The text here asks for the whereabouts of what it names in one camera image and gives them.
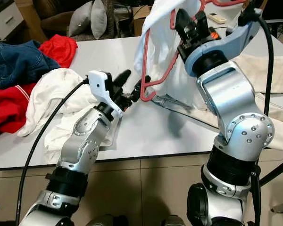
gray cushion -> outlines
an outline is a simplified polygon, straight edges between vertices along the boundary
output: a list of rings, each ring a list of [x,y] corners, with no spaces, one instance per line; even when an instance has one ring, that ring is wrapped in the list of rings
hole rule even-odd
[[[80,34],[86,29],[90,22],[91,8],[92,1],[89,1],[73,13],[69,24],[69,36]]]
[[[91,9],[91,30],[95,39],[99,39],[107,28],[107,14],[101,0],[95,0]]]

white table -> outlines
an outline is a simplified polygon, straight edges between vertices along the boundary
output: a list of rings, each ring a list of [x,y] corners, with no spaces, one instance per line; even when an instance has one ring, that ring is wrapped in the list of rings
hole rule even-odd
[[[225,35],[225,28],[217,30]],[[245,53],[266,56],[263,32],[244,50]],[[133,70],[133,58],[139,37],[78,42],[78,50],[71,64],[78,74],[84,76],[89,70],[102,69],[112,76],[131,69],[125,91],[130,91],[138,76]],[[283,44],[273,39],[275,55],[283,55]],[[283,102],[283,95],[273,97],[273,102]],[[59,122],[55,118],[48,129]],[[101,151],[98,160],[140,158],[172,154],[190,154],[211,150],[217,130],[179,113],[171,112],[152,102],[138,101],[124,113],[111,147]],[[0,135],[0,169],[24,166],[26,157],[37,136],[17,137],[16,134]],[[30,162],[30,166],[46,165],[41,139]]]

denim fabric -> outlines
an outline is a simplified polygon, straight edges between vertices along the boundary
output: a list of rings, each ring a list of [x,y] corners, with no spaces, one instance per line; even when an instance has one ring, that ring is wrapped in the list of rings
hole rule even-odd
[[[40,43],[31,40],[20,45],[0,44],[0,89],[37,82],[60,65],[38,50]]]

